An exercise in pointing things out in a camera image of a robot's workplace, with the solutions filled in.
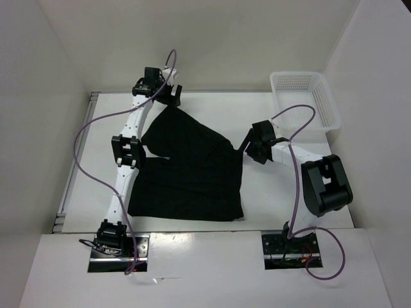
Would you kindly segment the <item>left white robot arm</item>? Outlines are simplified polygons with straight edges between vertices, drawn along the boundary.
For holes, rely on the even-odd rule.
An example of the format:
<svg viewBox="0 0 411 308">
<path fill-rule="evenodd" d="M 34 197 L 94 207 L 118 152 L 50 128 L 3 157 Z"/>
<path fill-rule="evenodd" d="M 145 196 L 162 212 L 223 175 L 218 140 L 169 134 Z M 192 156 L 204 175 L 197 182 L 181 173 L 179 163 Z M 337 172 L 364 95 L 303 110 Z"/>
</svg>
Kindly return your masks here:
<svg viewBox="0 0 411 308">
<path fill-rule="evenodd" d="M 137 241 L 128 234 L 126 199 L 131 179 L 143 166 L 146 153 L 141 144 L 144 122 L 153 106 L 158 101 L 168 106 L 180 105 L 182 87 L 173 87 L 179 72 L 165 65 L 163 69 L 147 67 L 144 76 L 132 88 L 132 107 L 119 135 L 111 139 L 112 152 L 117 167 L 117 178 L 113 186 L 113 196 L 107 215 L 101 223 L 92 249 L 111 259 L 132 257 L 138 251 Z"/>
</svg>

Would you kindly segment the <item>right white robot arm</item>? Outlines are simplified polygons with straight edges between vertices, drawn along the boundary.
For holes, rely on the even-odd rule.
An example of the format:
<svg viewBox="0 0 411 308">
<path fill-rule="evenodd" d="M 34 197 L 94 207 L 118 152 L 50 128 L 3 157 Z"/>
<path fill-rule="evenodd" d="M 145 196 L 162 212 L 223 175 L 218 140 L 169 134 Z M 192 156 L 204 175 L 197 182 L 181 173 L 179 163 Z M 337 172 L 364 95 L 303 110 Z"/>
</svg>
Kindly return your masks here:
<svg viewBox="0 0 411 308">
<path fill-rule="evenodd" d="M 291 220 L 283 227 L 282 245 L 288 252 L 296 252 L 304 245 L 307 232 L 318 227 L 295 230 L 300 201 L 317 218 L 338 211 L 353 201 L 353 192 L 339 156 L 321 156 L 294 146 L 290 139 L 275 134 L 273 124 L 266 120 L 252 124 L 240 150 L 254 161 L 265 164 L 276 162 L 295 173 L 295 203 Z"/>
</svg>

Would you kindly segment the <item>black shorts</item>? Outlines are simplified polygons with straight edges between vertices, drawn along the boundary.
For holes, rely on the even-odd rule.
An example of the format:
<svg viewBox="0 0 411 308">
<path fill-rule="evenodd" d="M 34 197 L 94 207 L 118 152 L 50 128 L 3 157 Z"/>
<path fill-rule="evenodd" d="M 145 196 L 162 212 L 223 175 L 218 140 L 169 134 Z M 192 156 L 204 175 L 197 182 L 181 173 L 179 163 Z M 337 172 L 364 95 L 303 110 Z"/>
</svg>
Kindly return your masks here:
<svg viewBox="0 0 411 308">
<path fill-rule="evenodd" d="M 165 108 L 143 135 L 148 157 L 134 180 L 132 217 L 234 221 L 243 217 L 243 153 L 179 108 Z"/>
</svg>

